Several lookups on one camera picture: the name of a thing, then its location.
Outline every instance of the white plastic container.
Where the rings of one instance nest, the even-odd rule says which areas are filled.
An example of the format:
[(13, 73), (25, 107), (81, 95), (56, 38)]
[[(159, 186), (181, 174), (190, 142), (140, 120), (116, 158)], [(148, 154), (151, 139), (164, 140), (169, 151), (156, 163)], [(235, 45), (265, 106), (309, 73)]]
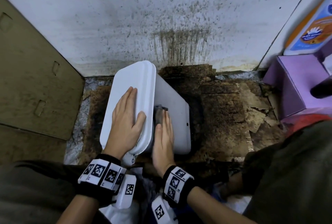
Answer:
[(174, 132), (174, 153), (188, 154), (191, 149), (189, 105), (163, 78), (156, 73), (151, 62), (139, 61), (119, 70), (114, 76), (110, 98), (100, 134), (100, 143), (104, 149), (112, 125), (113, 110), (127, 89), (137, 88), (135, 118), (140, 111), (146, 114), (146, 120), (137, 145), (123, 158), (126, 165), (135, 163), (135, 157), (143, 151), (152, 151), (153, 107), (161, 104), (168, 108), (172, 118)]

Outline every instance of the dirty floor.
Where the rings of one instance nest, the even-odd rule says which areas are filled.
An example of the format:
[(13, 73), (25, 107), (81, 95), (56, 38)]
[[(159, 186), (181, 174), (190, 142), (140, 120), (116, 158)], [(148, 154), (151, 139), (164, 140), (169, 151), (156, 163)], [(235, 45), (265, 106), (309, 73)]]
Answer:
[[(273, 90), (260, 82), (260, 72), (217, 75), (212, 66), (166, 67), (159, 72), (189, 104), (192, 151), (176, 156), (177, 165), (202, 183), (226, 179), (225, 171), (239, 167), (249, 151), (283, 140), (276, 120)], [(112, 77), (87, 78), (66, 164), (87, 164), (102, 151), (99, 135)], [(150, 155), (136, 166), (154, 177)]]

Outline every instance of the purple box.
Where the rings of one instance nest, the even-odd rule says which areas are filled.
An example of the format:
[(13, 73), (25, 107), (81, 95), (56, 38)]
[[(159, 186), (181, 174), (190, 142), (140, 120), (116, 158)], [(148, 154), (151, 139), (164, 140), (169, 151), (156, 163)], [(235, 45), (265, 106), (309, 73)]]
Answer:
[(314, 54), (278, 56), (263, 82), (282, 91), (280, 120), (294, 123), (299, 115), (332, 114), (332, 96), (317, 99), (311, 88), (329, 77)]

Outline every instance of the right hand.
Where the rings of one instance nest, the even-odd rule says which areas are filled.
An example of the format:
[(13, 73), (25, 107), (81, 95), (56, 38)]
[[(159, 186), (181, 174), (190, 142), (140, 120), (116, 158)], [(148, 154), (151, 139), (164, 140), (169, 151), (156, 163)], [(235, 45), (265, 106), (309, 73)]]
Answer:
[(164, 176), (170, 166), (175, 165), (173, 145), (172, 120), (168, 111), (163, 110), (163, 125), (158, 124), (156, 126), (152, 151), (153, 166), (161, 177)]

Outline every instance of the left hand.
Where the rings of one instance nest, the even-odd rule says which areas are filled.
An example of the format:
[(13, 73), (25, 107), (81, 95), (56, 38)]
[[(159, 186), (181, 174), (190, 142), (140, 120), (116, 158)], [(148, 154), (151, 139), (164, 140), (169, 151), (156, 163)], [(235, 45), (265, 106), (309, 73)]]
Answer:
[(134, 124), (136, 96), (137, 88), (130, 87), (112, 113), (112, 128), (103, 153), (119, 160), (136, 145), (146, 119), (141, 111)]

